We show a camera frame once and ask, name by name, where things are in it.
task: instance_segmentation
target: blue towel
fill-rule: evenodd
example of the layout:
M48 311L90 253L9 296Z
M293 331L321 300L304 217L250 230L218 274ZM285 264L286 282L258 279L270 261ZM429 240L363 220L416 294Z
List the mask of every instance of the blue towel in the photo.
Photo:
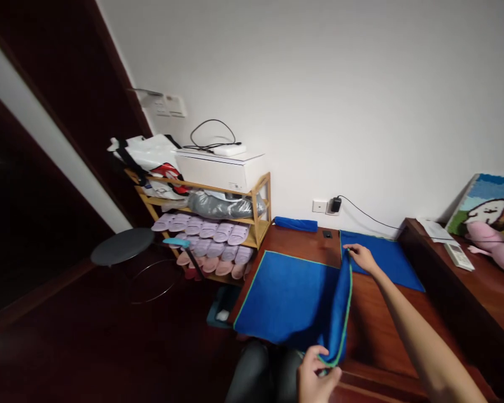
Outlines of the blue towel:
M274 223L278 226L289 229L296 229L298 231L318 231L318 222L312 220L295 220L293 218L275 217Z
M349 231L340 231L340 241L342 246L352 243L366 246L373 253L379 267L382 268L393 283L426 292L418 276L416 276L416 273L407 261L402 248L396 241ZM353 262L353 271L367 274L355 262Z
M306 351L316 344L335 366L345 356L351 257L342 268L266 251L234 323L243 334Z

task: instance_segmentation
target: stuffed toy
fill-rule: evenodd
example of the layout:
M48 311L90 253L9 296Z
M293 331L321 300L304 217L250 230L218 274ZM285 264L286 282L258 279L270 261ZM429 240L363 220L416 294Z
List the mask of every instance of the stuffed toy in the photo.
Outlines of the stuffed toy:
M469 246L469 250L474 254L491 256L504 269L504 234L480 221L469 222L466 228L469 231L467 238L476 245Z

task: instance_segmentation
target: slipper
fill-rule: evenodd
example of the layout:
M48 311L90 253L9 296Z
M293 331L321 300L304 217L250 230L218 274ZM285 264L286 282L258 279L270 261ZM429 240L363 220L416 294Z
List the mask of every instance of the slipper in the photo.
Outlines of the slipper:
M226 247L227 245L225 243L211 242L207 250L207 257L218 257L222 255Z
M231 270L231 276L239 280L245 274L246 264L250 261L252 257L252 248L246 246L239 246L237 249L237 255L235 255L235 265Z
M218 226L217 232L213 235L215 242L226 242L230 237L231 230L234 228L235 224L231 222L225 222Z
M196 246L194 247L194 256L197 257L205 256L212 242L213 240L210 239L199 240Z
M239 249L238 246L226 246L224 248L224 252L222 252L221 260L232 261L233 259L235 259L235 256L237 255L238 249Z
M204 274L204 277L207 277L206 276L206 272L203 271L202 268L200 268L200 270L202 271L202 273ZM194 279L194 281L201 281L202 278L200 277L200 275L198 274L198 272L196 271L196 268L188 268L186 269L185 271L185 280L192 280Z
M244 281L246 281L246 277L248 276L248 274L250 273L250 271L252 270L252 263L248 263L246 265L246 270L245 270L245 274L242 276L242 279Z
M171 222L174 220L175 214L172 213L164 213L161 218L159 218L157 221L155 221L155 224L153 224L153 227L151 227L152 231L166 231L169 227Z
M198 241L200 240L200 237L199 236L187 236L186 237L186 240L190 242L190 245L189 245L189 250L190 251L193 251L194 248L196 247L196 244L198 243Z
M207 258L205 256L196 256L194 255L194 258L196 259L196 263L198 263L198 267L202 268L202 266L205 264ZM192 262L189 263L189 269L194 269L194 264Z
M237 246L226 246L224 252L222 252L222 257L220 263L218 263L216 275L226 275L231 272L234 268L234 264L231 262L235 259L237 254Z
M185 270L185 280L192 280L198 273L195 268Z
M226 275L231 272L234 268L234 264L231 261L221 260L217 265L217 270L215 270L216 275Z
M176 263L178 264L178 266L188 265L190 263L189 255L187 255L185 251L181 252L181 255L179 255Z
M252 257L253 249L247 246L239 246L237 249L237 254L235 255L235 263L240 265L246 265L250 258Z
M220 258L218 256L208 257L206 263L203 265L203 271L206 273L212 273L217 269Z
M244 276L245 268L246 268L246 265L238 265L237 263L234 264L234 267L231 269L231 276L234 279L239 280L240 278L242 278Z
M248 236L250 231L250 224L237 224L231 231L230 237L228 238L228 245L240 245Z
M168 229L171 232L181 232L181 231L185 230L185 228L191 218L192 218L192 215L179 213L172 220Z
M203 270L203 268L200 268L200 270L202 271L202 274L204 277L208 276L208 274ZM200 277L200 275L198 274L197 271L196 271L196 275L194 276L194 281L202 281L202 278Z
M177 234L174 238L176 238L176 239L186 240L186 233L184 233L184 232L180 232L180 233L178 233L178 234ZM170 244L170 247L171 247L172 249L178 249L178 248L180 248L180 246L179 246L179 245L172 245L172 244Z
M218 220L206 219L200 230L200 238L211 238L218 228Z
M189 223L186 226L185 233L187 235L198 235L200 233L200 229L202 228L203 218L196 215L191 218Z

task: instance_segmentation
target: hand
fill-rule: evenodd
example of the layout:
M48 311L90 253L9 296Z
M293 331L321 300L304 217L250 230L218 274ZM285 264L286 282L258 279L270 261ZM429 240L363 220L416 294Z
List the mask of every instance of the hand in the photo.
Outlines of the hand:
M377 263L375 263L375 259L368 248L357 243L354 245L344 245L343 248L349 248L349 254L357 265L359 265L363 270L366 270L368 273L376 274L381 270L379 266L377 266Z
M328 355L329 350L319 345L310 347L298 368L299 403L327 403L342 376L340 367L334 367L328 375L318 377L316 371L328 368L319 359L318 354Z

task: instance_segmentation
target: bamboo shelf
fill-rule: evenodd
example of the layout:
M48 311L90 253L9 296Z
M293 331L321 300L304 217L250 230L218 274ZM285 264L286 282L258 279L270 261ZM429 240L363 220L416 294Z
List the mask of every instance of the bamboo shelf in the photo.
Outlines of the bamboo shelf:
M159 219L159 215L157 214L154 206L163 206L165 203L170 202L170 200L167 199L161 199L161 198L155 198L155 197L150 197L147 196L142 188L139 186L139 181L138 181L138 176L129 168L125 169L125 173L131 178L131 180L135 184L135 189L144 202L144 205L146 206L147 210L149 211L151 217L153 218L154 221L157 221ZM222 193L233 193L233 194L238 194L238 195L244 195L244 196L250 196L252 198L252 206L253 206L253 217L252 218L239 218L239 219L232 219L229 221L235 221L235 222L240 222L240 223L246 223L250 224L250 231L248 233L248 236L245 240L245 242L242 243L243 246L248 246L251 248L259 249L260 246L262 245L263 238L265 238L265 235L267 234L267 230L269 230L269 225L272 220L271 212L270 212L270 207L271 207L271 197L270 197L270 172L267 172L265 175L263 175L259 180L258 183L250 190L248 193L240 193L237 191L232 191L232 190L227 190L227 189L220 189L220 188L214 188L213 186L206 186L202 184L196 184L192 182L187 182L187 181L180 181L180 180L174 180L174 179L168 179L168 178L163 178L163 177L156 177L156 176L146 176L146 179L149 180L155 180L159 182L166 182L166 183L172 183L176 185L181 185L181 186L189 186L191 188L201 188L201 189L208 189L208 190L214 190L214 191L219 191ZM265 212L262 215L258 214L258 205L256 202L256 195L258 194L259 190L263 188L264 186L267 187L267 197L265 198ZM183 212L191 212L191 210L186 207L186 208L181 208L177 209ZM162 235L165 238L170 238L170 234L168 231L162 231ZM179 256L179 249L172 249L174 252L174 255L176 257ZM231 275L225 275L225 276L217 276L217 275L210 275L208 277L210 280L215 280L218 282L226 283L226 284L233 284L233 285L238 285L239 287L242 287L243 281L241 280L235 280L232 278Z

